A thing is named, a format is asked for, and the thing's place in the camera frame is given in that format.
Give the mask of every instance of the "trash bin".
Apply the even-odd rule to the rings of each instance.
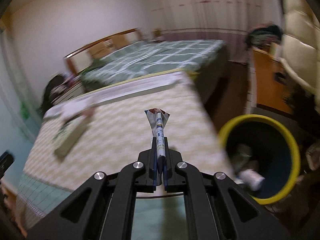
[[[267,116],[246,114],[227,122],[219,138],[229,157],[239,144],[251,148],[251,160],[259,162],[258,172],[265,177],[262,187],[252,193],[259,204],[271,204],[289,194],[300,172],[300,153],[286,127]]]

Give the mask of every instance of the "light blue wall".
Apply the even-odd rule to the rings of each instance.
[[[21,117],[21,101],[14,90],[6,69],[4,52],[0,48],[0,155],[9,150],[15,158],[6,171],[4,183],[17,191],[23,167],[28,158],[39,127],[29,117]]]

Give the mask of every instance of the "metal bolt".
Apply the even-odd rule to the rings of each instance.
[[[133,167],[136,169],[142,168],[143,167],[143,163],[142,162],[135,162],[133,164]]]
[[[224,180],[226,178],[226,175],[223,172],[217,172],[216,178],[220,180]]]
[[[177,164],[177,166],[178,166],[178,168],[180,168],[180,169],[185,169],[185,168],[188,166],[188,164],[185,163],[185,162],[179,162],[179,163]]]
[[[97,172],[97,173],[94,175],[94,178],[95,178],[95,179],[103,179],[103,178],[104,178],[104,173],[103,173],[103,172]]]

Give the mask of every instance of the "brown floor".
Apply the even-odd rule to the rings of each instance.
[[[232,118],[244,113],[248,92],[248,67],[228,62],[214,93],[205,105],[217,132]]]

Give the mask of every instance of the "yellow rim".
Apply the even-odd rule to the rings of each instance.
[[[263,116],[263,115],[245,114],[245,115],[241,115],[236,118],[233,118],[232,120],[227,122],[219,131],[219,140],[220,140],[221,145],[224,148],[227,145],[228,136],[229,136],[230,132],[232,131],[232,129],[234,127],[236,127],[237,125],[239,125],[240,123],[246,122],[246,121],[263,122],[263,123],[267,123],[267,124],[273,126],[282,134],[282,136],[284,137],[284,139],[287,142],[287,145],[290,149],[292,166],[291,166],[289,179],[288,179],[287,183],[284,185],[284,187],[276,195],[274,195],[270,198],[256,198],[256,197],[252,196],[252,198],[261,205],[267,205],[267,204],[277,202],[289,194],[289,192],[292,190],[292,188],[295,184],[295,181],[299,175],[299,172],[300,172],[300,153],[299,153],[299,148],[298,148],[297,142],[294,139],[294,137],[292,136],[292,134],[289,132],[289,130],[284,125],[279,123],[278,121],[276,121],[270,117]]]

